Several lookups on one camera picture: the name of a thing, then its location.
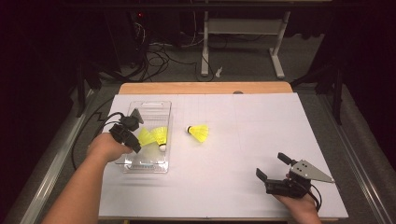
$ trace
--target shuttlecock cork base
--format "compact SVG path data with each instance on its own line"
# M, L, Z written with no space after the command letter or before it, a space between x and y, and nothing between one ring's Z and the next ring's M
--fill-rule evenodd
M168 129L166 127L158 127L158 128L151 130L150 133L157 141L158 146L160 146L160 151L165 151L166 150L166 137L168 134Z

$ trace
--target yellow shuttlecock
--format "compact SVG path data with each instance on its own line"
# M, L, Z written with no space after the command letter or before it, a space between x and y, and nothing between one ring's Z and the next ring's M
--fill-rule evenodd
M187 133L190 133L200 143L203 143L209 134L209 128L205 124L187 127Z
M154 136L152 136L152 134L145 127L143 127L140 131L139 135L137 136L137 140L139 140L140 146L142 147L155 142Z
M158 127L151 130L151 135L155 138L158 145L160 146L160 151L166 150L166 136L168 134L168 129L166 127Z

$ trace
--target wire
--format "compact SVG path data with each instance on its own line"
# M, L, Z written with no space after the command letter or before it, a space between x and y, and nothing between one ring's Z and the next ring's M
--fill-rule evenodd
M108 102L110 102L110 101L113 100L113 99L114 99L114 96L111 97L110 99L106 100L106 101L105 101L104 103L102 103L101 105L99 105L99 106L93 111L93 113L87 118L87 121L84 123L84 125L79 129L78 134L77 134L77 136L76 136L76 139L75 139L74 142L73 142L72 151L71 151L71 155L70 155L70 158L71 158L72 164L73 164L73 168L74 168L75 170L77 170L77 166L76 166L76 162L75 162L75 159L74 159L74 153L75 153L75 146L76 146L77 140L79 139L79 137L81 136L82 131L85 129L85 127L86 127L87 124L89 123L90 119L91 119L94 115L99 115L98 121L101 121L101 120L100 120L100 117L102 116L102 112L98 112L98 111L99 111L105 104L107 104Z
M320 201L319 201L318 198L317 198L309 189L307 189L304 185L300 184L300 183L297 182L296 180L291 180L291 181L292 181L294 184L296 184L298 187L300 187L300 188L302 188L303 190L305 190L306 193L307 193L309 196L311 196L312 199L314 199L315 204L316 204L316 209L317 209L317 212L318 212L319 209L320 209L320 207L321 207L321 204L322 204L322 199L321 199L321 195L320 195L320 192L319 192L319 190L317 189L317 187L315 187L314 185L311 184L311 187L314 187L314 189L317 191L317 193L318 193L318 195L319 195L319 198L320 198Z
M116 115L120 115L122 118L125 117L121 112L115 112L115 113L112 113L111 115L109 115L105 120L102 121L101 125L96 129L96 131L95 131L95 133L94 133L94 135L93 135L92 140L93 140L93 139L99 134L99 132L106 126L106 122L107 122L109 119L111 119L111 118L113 118L114 116L116 116Z
M309 195L311 195L311 197L313 197L314 200L317 202L317 211L319 211L319 209L320 209L320 207L321 207L321 204L322 204L321 194L320 194L319 190L317 189L317 187L315 187L314 185L311 185L311 186L314 187L314 189L317 191L317 193L318 193L318 195L319 195L320 202L318 202L318 199L312 194L312 192L309 191L308 193L309 193Z

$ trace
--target white table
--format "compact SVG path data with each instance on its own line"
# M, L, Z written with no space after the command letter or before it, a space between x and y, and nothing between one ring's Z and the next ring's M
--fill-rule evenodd
M286 220L288 210L255 176L283 179L289 166L276 156L306 159L331 175L296 93L120 94L110 113L127 113L132 101L171 101L172 138L167 174L105 170L99 216L122 219ZM205 123L199 144L185 127ZM347 217L334 184L320 190L324 220Z

